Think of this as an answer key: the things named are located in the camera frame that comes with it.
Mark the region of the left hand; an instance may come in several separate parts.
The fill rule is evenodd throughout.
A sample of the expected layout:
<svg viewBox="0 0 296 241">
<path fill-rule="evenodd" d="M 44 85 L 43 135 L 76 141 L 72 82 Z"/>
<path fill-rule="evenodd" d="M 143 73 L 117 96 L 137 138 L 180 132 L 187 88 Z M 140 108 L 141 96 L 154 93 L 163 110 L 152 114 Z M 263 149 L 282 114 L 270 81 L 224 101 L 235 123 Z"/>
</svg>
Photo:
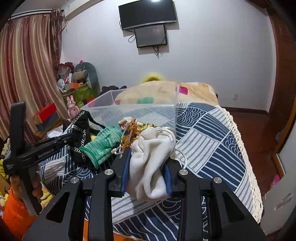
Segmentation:
<svg viewBox="0 0 296 241">
<path fill-rule="evenodd" d="M 32 186 L 34 188 L 32 191 L 32 194 L 37 198 L 41 198 L 43 196 L 41 179 L 39 177 L 39 174 L 37 173 L 39 169 L 40 169 L 39 167 L 36 168 L 35 175 L 31 180 Z M 14 197 L 20 200 L 21 202 L 23 202 L 23 196 L 22 196 L 23 192 L 20 187 L 20 182 L 21 181 L 19 176 L 12 175 L 10 177 L 10 183 L 11 183 L 11 188 L 13 190 Z"/>
</svg>

